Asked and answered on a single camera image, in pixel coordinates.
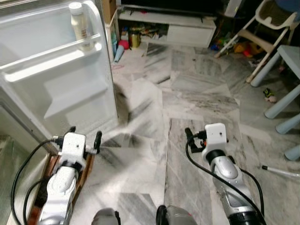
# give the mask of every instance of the gray marble floor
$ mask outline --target gray marble floor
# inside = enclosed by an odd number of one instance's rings
[[[90,224],[99,209],[113,207],[123,225],[154,225],[163,203],[185,208],[198,225],[229,224],[211,177],[184,152],[184,128],[197,132],[215,122],[226,125],[227,152],[261,183],[267,224],[299,224],[300,181],[261,169],[300,171],[299,161],[283,154],[300,143],[299,127],[286,135],[275,131],[299,113],[299,105],[292,102],[275,119],[265,118],[272,104],[263,90],[272,89],[278,98],[288,92],[276,70],[253,88],[245,83],[252,70],[247,59],[213,55],[208,49],[143,43],[112,65],[120,125],[103,136],[71,224]],[[200,154],[192,157],[206,165]],[[255,184],[246,176],[244,181],[259,204]]]

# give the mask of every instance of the bottle cap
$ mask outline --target bottle cap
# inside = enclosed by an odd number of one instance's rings
[[[83,13],[83,5],[80,2],[72,2],[69,4],[72,15],[80,15]]]

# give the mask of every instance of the white tv stand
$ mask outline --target white tv stand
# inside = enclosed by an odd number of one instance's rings
[[[162,13],[141,13],[125,10],[119,14],[119,20],[168,24],[166,40],[143,39],[150,43],[197,46],[207,48],[211,42],[216,25],[213,20],[200,17],[169,15]]]

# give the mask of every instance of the black cable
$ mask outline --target black cable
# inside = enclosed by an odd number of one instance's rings
[[[247,170],[243,170],[240,168],[240,170],[247,174],[249,177],[252,178],[252,180],[255,182],[256,186],[257,186],[257,189],[258,189],[258,192],[259,192],[259,199],[260,199],[260,202],[261,202],[261,212],[262,212],[262,215],[264,216],[264,202],[263,202],[263,191],[262,191],[262,187],[261,185],[259,184],[258,180],[255,178],[255,176],[253,176],[251,173],[249,173]]]
[[[37,152],[37,150],[42,147],[44,144],[48,143],[48,142],[54,142],[55,140],[54,139],[48,139],[48,140],[45,140],[43,142],[41,142],[31,153],[30,155],[27,157],[27,159],[23,162],[23,164],[21,165],[21,167],[19,168],[17,174],[15,175],[15,179],[14,179],[14,182],[13,182],[13,186],[11,188],[11,193],[10,193],[10,208],[11,208],[11,211],[13,213],[13,217],[15,219],[15,222],[18,224],[18,225],[22,225],[21,222],[19,221],[16,213],[15,213],[15,189],[16,189],[16,185],[17,185],[17,181],[19,179],[19,176],[22,172],[22,170],[24,169],[24,167],[27,165],[27,163],[30,161],[30,159],[32,158],[32,156]]]
[[[33,185],[30,186],[30,188],[28,189],[26,196],[25,196],[25,200],[24,200],[24,205],[23,205],[23,221],[24,224],[27,225],[27,218],[26,218],[26,209],[27,209],[27,202],[30,196],[30,193],[32,192],[32,190],[35,188],[36,185],[38,185],[39,183],[42,183],[44,181],[48,181],[50,179],[50,177],[46,177],[46,178],[42,178],[38,181],[36,181]]]
[[[226,184],[228,187],[232,188],[234,191],[236,191],[239,195],[241,195],[244,199],[247,200],[247,202],[250,203],[250,205],[256,210],[258,216],[260,217],[260,220],[263,222],[264,225],[266,224],[266,221],[264,220],[264,216],[262,215],[262,213],[260,212],[260,210],[258,209],[258,207],[254,204],[254,202],[248,198],[244,193],[242,193],[240,190],[238,190],[235,186],[233,186],[232,184],[228,183],[226,180],[220,178],[219,176],[217,176],[216,174],[212,173],[210,170],[206,169],[205,167],[201,166],[200,164],[196,163],[191,156],[189,155],[188,152],[188,144],[190,143],[190,141],[197,137],[198,134],[193,135],[192,137],[188,138],[187,143],[186,143],[186,155],[187,158],[189,159],[189,161],[195,165],[196,167],[198,167],[199,169],[203,170],[204,172],[208,173],[209,175],[213,176],[214,178],[216,178],[217,180],[221,181],[222,183]]]

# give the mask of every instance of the light blue table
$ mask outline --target light blue table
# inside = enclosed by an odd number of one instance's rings
[[[282,57],[291,70],[300,79],[300,48],[288,45],[281,45],[277,49],[277,53],[270,59],[270,61],[261,69],[257,76],[252,80],[251,85],[257,87],[268,72],[272,69],[276,61]],[[300,84],[295,87],[284,98],[278,101],[270,109],[265,111],[264,115],[269,118],[275,118],[284,108],[286,108],[298,95],[300,94]],[[278,124],[275,128],[278,133],[284,135],[290,129],[295,127],[300,122],[300,114],[288,119],[287,121]],[[300,146],[296,146],[285,152],[285,155],[290,160],[296,160],[300,157]]]

